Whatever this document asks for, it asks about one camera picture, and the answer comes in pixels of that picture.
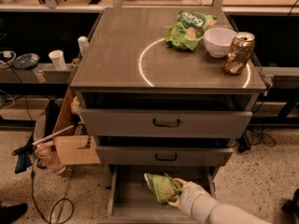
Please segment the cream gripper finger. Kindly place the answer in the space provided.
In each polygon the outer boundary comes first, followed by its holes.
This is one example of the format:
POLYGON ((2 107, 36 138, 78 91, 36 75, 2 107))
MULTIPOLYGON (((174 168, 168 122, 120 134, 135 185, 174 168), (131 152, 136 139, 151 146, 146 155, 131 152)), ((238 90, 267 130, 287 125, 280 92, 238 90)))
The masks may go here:
POLYGON ((167 202, 167 204, 176 208, 180 208, 179 199, 171 199, 167 202))
POLYGON ((185 181, 181 178, 174 178, 173 181, 179 190, 185 190, 186 188, 194 185, 192 181, 185 181))

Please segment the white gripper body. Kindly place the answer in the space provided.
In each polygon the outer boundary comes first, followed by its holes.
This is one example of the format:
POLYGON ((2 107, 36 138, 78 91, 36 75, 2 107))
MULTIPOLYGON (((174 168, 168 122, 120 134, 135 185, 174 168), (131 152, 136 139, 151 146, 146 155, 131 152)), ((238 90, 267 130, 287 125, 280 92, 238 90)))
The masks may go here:
POLYGON ((219 202, 214 199, 204 188, 193 182, 183 185, 178 199, 178 209, 199 224, 210 224, 209 216, 212 209, 219 202))

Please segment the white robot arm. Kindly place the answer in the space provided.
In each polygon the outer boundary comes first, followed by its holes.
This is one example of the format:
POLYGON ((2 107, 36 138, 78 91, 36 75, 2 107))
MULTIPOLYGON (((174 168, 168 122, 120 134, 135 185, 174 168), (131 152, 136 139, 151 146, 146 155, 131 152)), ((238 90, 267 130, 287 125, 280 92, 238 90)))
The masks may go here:
POLYGON ((271 224, 237 206, 220 203, 192 181, 180 178, 173 181, 180 188, 180 194, 172 205, 198 224, 271 224))

